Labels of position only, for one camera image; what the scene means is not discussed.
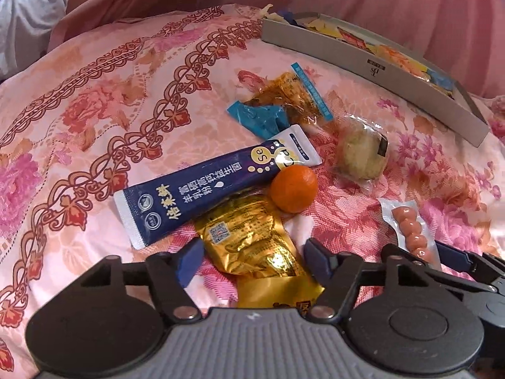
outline qr code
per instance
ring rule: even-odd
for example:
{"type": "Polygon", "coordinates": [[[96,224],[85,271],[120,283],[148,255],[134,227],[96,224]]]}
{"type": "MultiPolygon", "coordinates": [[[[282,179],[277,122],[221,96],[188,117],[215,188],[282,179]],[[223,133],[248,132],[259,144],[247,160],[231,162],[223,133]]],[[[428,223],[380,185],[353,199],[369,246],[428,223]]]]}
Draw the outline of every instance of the qr code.
{"type": "Polygon", "coordinates": [[[209,229],[211,233],[212,242],[219,244],[230,236],[228,227],[224,222],[220,222],[209,229]]]}

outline mandarin orange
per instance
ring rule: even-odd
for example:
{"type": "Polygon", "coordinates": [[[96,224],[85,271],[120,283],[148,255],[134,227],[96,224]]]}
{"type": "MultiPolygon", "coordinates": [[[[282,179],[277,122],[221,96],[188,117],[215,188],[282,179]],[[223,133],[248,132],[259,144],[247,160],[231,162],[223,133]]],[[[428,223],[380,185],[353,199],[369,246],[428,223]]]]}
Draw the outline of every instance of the mandarin orange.
{"type": "Polygon", "coordinates": [[[317,177],[303,165],[291,165],[279,172],[270,184],[269,195],[282,211],[297,214],[316,199],[317,177]]]}

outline floral bedsheet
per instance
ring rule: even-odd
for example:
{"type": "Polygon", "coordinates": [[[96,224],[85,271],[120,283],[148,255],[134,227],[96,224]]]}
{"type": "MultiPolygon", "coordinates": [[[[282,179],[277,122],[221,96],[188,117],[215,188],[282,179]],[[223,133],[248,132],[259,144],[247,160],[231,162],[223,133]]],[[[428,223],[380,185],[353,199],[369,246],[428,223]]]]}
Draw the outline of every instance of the floral bedsheet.
{"type": "MultiPolygon", "coordinates": [[[[263,43],[256,13],[230,5],[117,22],[68,41],[0,86],[0,377],[34,375],[27,321],[93,263],[108,254],[141,261],[194,236],[184,225],[133,250],[112,194],[258,143],[226,108],[293,62],[333,113],[361,115],[389,132],[378,196],[416,200],[438,240],[503,254],[505,97],[475,98],[500,139],[489,134],[474,148],[367,80],[263,43]]],[[[316,148],[327,165],[332,147],[316,148]]],[[[316,201],[286,229],[296,244],[314,235],[331,250],[377,260],[394,240],[379,203],[325,164],[316,168],[316,201]]],[[[208,260],[187,290],[204,310],[236,300],[233,280],[208,260]]]]}

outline shallow cardboard box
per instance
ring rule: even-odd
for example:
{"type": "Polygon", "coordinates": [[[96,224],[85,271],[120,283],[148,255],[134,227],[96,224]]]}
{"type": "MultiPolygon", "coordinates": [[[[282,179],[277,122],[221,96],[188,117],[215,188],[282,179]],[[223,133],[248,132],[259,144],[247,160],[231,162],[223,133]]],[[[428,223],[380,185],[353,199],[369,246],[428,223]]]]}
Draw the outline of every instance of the shallow cardboard box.
{"type": "MultiPolygon", "coordinates": [[[[366,41],[388,45],[425,64],[437,73],[447,75],[423,57],[361,27],[314,12],[299,13],[294,16],[297,21],[317,17],[348,30],[366,41]]],[[[262,40],[310,55],[361,75],[434,116],[474,147],[478,147],[489,132],[486,120],[458,82],[454,83],[455,99],[451,99],[425,81],[372,53],[315,31],[272,20],[264,20],[262,40]]]]}

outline pink curtain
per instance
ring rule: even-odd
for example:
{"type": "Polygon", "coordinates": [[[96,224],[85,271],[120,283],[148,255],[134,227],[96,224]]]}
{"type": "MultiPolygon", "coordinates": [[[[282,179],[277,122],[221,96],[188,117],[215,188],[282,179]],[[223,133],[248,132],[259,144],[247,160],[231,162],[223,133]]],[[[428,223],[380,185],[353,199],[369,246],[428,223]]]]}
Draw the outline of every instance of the pink curtain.
{"type": "Polygon", "coordinates": [[[323,12],[422,54],[470,92],[505,94],[505,0],[89,0],[56,26],[50,49],[123,17],[226,3],[323,12]]]}

